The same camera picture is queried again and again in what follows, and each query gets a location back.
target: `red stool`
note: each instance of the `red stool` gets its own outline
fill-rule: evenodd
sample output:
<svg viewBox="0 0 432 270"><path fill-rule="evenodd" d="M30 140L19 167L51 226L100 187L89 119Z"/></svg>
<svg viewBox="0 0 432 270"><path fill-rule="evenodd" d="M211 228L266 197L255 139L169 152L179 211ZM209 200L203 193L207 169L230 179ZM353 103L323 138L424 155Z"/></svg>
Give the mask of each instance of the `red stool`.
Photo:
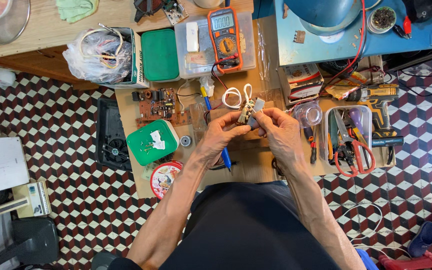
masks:
<svg viewBox="0 0 432 270"><path fill-rule="evenodd" d="M432 270L432 253L426 251L423 256L411 260L393 260L386 255L379 256L379 262L386 270Z"/></svg>

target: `clear plastic tray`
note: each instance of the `clear plastic tray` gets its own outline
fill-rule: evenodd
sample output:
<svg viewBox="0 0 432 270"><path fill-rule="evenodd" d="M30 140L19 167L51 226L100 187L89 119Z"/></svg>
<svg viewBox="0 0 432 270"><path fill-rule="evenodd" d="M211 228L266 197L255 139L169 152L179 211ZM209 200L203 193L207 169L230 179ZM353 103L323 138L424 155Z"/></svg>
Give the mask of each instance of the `clear plastic tray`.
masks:
<svg viewBox="0 0 432 270"><path fill-rule="evenodd" d="M329 154L329 149L328 149L328 116L329 116L329 113L333 109L351 109L351 108L358 108L361 111L361 125L363 127L363 137L366 140L366 142L368 143L369 149L371 149L371 133L373 131L373 119L372 119L371 110L368 107L363 106L363 105L353 105L353 106L337 106L337 107L329 108L327 111L324 112L323 118L321 121L321 127L322 128L320 128L319 130L322 131L322 134L321 133L318 134L319 138L322 138L322 140L319 140L319 149L322 150L322 151L319 151L319 156L323 160L323 162L328 164L328 165L329 165L329 162L328 162L328 154ZM364 166L366 166L366 163L364 161L364 156L363 156L363 149L359 148L359 150L361 152L361 160L363 161ZM349 169L349 166L347 163L342 162L341 165L342 165L341 166L342 169L344 169L344 170Z"/></svg>
<svg viewBox="0 0 432 270"><path fill-rule="evenodd" d="M186 54L188 53L186 46L186 23L189 22L198 23L199 51L206 52L207 58L210 59L206 65L186 63ZM238 71L254 69L256 67L256 54L251 12L237 13L237 22L239 32L243 34L244 40L246 40L246 51L242 53L243 67ZM215 62L215 53L211 38L209 37L207 16L189 16L186 20L174 25L174 32L176 34L179 76L183 79L211 76L211 68ZM214 68L214 72L217 75L221 75L216 68Z"/></svg>

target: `pen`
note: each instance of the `pen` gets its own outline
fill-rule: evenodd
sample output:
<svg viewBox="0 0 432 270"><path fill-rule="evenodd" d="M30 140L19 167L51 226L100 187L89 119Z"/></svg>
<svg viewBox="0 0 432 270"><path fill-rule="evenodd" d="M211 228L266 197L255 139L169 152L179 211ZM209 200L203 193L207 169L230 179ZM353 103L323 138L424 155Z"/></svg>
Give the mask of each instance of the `pen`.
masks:
<svg viewBox="0 0 432 270"><path fill-rule="evenodd" d="M204 86L201 86L201 94L204 97L204 101L206 102L206 108L208 109L208 111L211 110L211 103L209 103L209 98L206 94ZM231 158L230 154L228 153L227 147L224 147L223 151L221 152L221 157L223 158L224 165L231 172Z"/></svg>

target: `blue table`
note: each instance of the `blue table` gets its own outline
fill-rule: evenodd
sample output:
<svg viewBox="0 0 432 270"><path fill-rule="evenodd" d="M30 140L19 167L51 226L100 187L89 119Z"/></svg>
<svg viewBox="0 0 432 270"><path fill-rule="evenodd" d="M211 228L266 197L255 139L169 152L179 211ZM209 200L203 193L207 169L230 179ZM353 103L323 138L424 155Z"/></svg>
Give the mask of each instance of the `blue table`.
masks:
<svg viewBox="0 0 432 270"><path fill-rule="evenodd" d="M274 0L280 66L354 58L360 42L354 35L360 36L362 13L345 29L340 40L328 44L319 36L307 31L301 24L299 17L291 10L288 10L287 17L283 19L283 2L284 0ZM369 7L375 2L376 0L367 0L365 4ZM375 8L367 11L366 16L369 16L374 9L382 6L393 8L396 12L396 24L403 27L406 9L401 0L383 0ZM304 43L293 42L297 30L306 31ZM432 18L423 23L413 23L411 39L401 38L392 29L383 34L373 34L368 30L363 56L427 49L432 49Z"/></svg>

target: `green plastic container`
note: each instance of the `green plastic container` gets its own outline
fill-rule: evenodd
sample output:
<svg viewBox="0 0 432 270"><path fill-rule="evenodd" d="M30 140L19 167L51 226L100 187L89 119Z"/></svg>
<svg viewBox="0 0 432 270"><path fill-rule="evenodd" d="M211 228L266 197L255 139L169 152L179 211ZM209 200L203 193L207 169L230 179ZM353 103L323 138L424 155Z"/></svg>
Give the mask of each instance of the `green plastic container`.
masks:
<svg viewBox="0 0 432 270"><path fill-rule="evenodd" d="M174 30L161 29L143 33L141 50L146 79L153 82L179 81L180 70Z"/></svg>
<svg viewBox="0 0 432 270"><path fill-rule="evenodd" d="M154 131L159 131L161 141L165 142L164 149L152 146L154 141L151 133ZM180 145L180 138L169 121L159 119L129 134L126 142L139 164L146 166L176 151Z"/></svg>

